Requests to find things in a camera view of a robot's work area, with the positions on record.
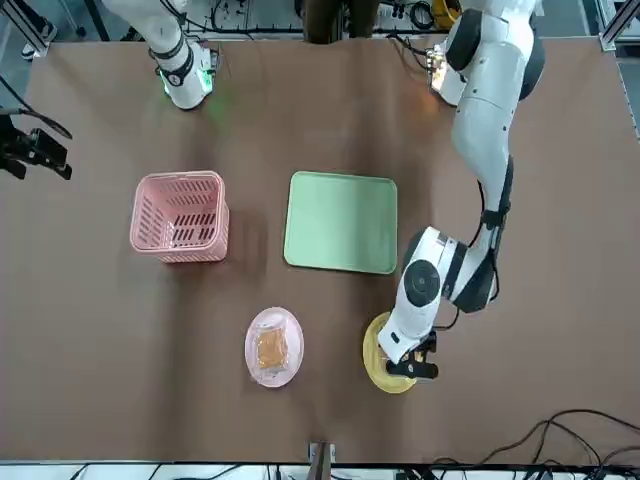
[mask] pink basket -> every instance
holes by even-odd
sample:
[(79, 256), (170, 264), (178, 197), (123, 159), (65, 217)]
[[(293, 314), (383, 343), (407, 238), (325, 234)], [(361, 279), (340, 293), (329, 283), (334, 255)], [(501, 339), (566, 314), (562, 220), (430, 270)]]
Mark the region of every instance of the pink basket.
[(136, 189), (129, 238), (163, 262), (212, 262), (227, 255), (229, 208), (215, 172), (148, 175)]

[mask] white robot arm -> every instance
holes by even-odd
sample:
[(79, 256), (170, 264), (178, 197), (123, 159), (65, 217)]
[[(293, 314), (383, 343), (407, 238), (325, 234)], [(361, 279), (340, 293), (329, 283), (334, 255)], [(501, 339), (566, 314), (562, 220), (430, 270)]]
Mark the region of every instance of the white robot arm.
[[(160, 0), (103, 0), (103, 3), (144, 37), (173, 103), (184, 110), (198, 106), (213, 89), (215, 52), (188, 42), (177, 18)], [(179, 11), (185, 4), (186, 0), (176, 0), (169, 6)]]
[(488, 0), (482, 11), (465, 10), (447, 37), (441, 88), (449, 95), (445, 100), (457, 104), (453, 143), (477, 176), (486, 204), (473, 246), (433, 227), (411, 241), (395, 307), (378, 334), (393, 364), (433, 337), (440, 297), (469, 313), (485, 308), (497, 290), (495, 262), (513, 180), (509, 129), (518, 101), (531, 92), (544, 64), (530, 26), (536, 3)]

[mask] table surface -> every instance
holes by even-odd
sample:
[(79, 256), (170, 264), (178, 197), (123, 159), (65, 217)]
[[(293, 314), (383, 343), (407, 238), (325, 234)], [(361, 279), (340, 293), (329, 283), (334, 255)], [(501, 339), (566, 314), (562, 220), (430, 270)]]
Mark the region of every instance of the table surface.
[[(144, 44), (52, 45), (29, 99), (73, 132), (74, 177), (0, 177), (0, 457), (304, 462), (308, 441), (328, 440), (340, 462), (475, 462), (564, 408), (640, 423), (640, 148), (614, 57), (596, 39), (545, 46), (511, 132), (499, 301), (440, 335), (437, 381), (392, 396), (361, 349), (400, 272), (292, 268), (283, 237), (297, 170), (392, 178), (399, 255), (429, 224), (472, 236), (480, 201), (453, 112), (413, 59), (389, 41), (228, 43), (215, 95), (181, 112)], [(201, 169), (227, 185), (227, 260), (136, 255), (140, 178)], [(243, 357), (273, 305), (305, 337), (300, 371), (275, 391)], [(438, 323), (452, 315), (443, 306)], [(603, 452), (638, 443), (601, 420), (566, 423)], [(529, 463), (533, 449), (494, 462)], [(588, 462), (562, 431), (547, 457)]]

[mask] plastic tray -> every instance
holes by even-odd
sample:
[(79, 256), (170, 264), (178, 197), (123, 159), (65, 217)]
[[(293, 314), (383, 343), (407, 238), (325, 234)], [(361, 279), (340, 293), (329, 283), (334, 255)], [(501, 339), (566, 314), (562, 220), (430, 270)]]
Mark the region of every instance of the plastic tray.
[(389, 274), (396, 268), (397, 225), (392, 180), (296, 172), (284, 258), (299, 267)]

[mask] yellow disc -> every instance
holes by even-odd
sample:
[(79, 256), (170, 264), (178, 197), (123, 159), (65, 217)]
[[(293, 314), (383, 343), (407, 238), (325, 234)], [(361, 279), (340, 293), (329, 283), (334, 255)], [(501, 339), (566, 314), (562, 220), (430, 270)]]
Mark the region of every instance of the yellow disc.
[(369, 378), (380, 390), (387, 393), (404, 393), (416, 384), (416, 379), (389, 375), (385, 368), (387, 358), (378, 345), (378, 333), (389, 320), (389, 315), (389, 312), (378, 315), (367, 328), (362, 341), (362, 360)]

